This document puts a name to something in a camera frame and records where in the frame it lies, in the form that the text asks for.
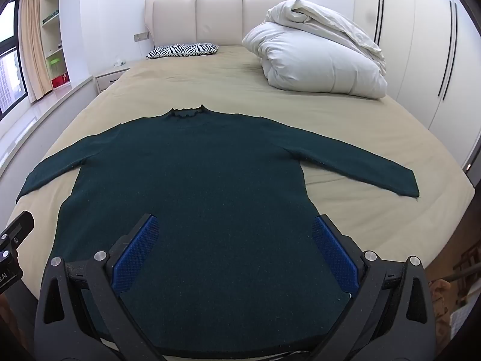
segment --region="nightstand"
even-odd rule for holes
[[[115,83],[122,74],[128,71],[138,61],[127,62],[121,66],[112,66],[111,68],[95,75],[95,85],[98,93],[105,91],[109,86]]]

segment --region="folded comforter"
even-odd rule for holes
[[[381,74],[386,74],[386,63],[378,45],[354,22],[332,9],[306,0],[287,0],[268,10],[264,22],[269,21],[346,46],[374,61]]]

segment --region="wall outlet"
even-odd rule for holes
[[[141,32],[140,34],[134,35],[134,42],[145,41],[148,38],[149,38],[148,32]]]

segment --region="headboard panel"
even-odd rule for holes
[[[212,42],[240,45],[285,0],[145,0],[145,25],[156,47]]]

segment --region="wardrobe door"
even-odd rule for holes
[[[361,27],[371,39],[376,34],[381,15],[381,0],[354,0],[353,22]]]
[[[436,114],[441,86],[446,82],[453,44],[451,7],[451,0],[415,0],[411,51],[397,101],[426,128]]]
[[[414,28],[415,0],[383,0],[377,44],[386,59],[387,93],[396,99],[406,71]]]
[[[453,2],[458,17],[454,60],[430,131],[464,166],[481,131],[481,36],[460,1]]]

